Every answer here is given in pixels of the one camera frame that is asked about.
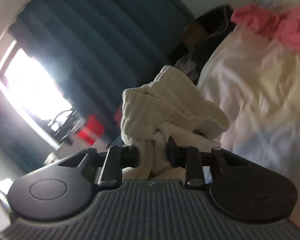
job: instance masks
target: curtain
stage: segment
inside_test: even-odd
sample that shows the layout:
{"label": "curtain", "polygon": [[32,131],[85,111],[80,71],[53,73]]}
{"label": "curtain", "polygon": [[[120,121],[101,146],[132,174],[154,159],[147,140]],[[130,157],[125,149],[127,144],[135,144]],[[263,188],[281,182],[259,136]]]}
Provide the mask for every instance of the curtain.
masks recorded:
{"label": "curtain", "polygon": [[153,80],[169,64],[192,20],[179,0],[31,0],[9,31],[113,140],[123,90]]}
{"label": "curtain", "polygon": [[45,158],[42,154],[38,154],[38,148],[29,141],[29,138],[20,132],[14,120],[6,111],[0,109],[0,147],[21,170],[29,173],[41,168]]}

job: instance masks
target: white towel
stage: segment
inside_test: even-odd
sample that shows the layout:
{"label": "white towel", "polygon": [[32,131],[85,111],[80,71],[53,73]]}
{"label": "white towel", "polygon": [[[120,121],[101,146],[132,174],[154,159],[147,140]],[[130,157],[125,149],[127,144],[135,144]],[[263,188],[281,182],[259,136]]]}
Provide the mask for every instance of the white towel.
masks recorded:
{"label": "white towel", "polygon": [[123,179],[184,181],[185,169],[173,169],[167,160],[169,137],[177,145],[210,152],[220,147],[213,139],[228,128],[229,120],[218,106],[205,100],[180,70],[165,66],[150,84],[123,92],[121,137],[140,153],[139,166],[124,169]]}

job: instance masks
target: pink cloth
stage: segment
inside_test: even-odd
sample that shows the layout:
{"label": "pink cloth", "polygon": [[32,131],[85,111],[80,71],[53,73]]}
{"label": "pink cloth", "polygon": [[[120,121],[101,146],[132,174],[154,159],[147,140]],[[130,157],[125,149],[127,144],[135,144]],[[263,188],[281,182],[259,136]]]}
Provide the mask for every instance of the pink cloth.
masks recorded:
{"label": "pink cloth", "polygon": [[234,10],[231,21],[269,39],[278,39],[287,47],[300,51],[300,6],[276,14],[250,4]]}

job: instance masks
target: white bedsheet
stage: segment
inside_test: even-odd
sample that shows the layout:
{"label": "white bedsheet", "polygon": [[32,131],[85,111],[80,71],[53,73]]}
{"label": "white bedsheet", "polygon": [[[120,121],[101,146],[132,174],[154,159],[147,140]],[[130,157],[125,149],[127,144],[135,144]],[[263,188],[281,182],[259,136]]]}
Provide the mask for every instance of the white bedsheet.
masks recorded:
{"label": "white bedsheet", "polygon": [[300,54],[237,26],[203,68],[198,89],[229,117],[222,147],[291,179],[300,227]]}

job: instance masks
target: window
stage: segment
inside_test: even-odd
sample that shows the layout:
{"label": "window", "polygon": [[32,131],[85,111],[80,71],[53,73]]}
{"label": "window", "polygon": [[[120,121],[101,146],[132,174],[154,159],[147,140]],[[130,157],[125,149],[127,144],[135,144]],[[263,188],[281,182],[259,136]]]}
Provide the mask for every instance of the window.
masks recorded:
{"label": "window", "polygon": [[[10,96],[55,139],[70,116],[71,128],[81,119],[71,104],[63,98],[58,85],[47,71],[35,58],[30,58],[18,44],[7,57],[0,71],[0,80]],[[61,141],[66,133],[59,134],[58,141]]]}

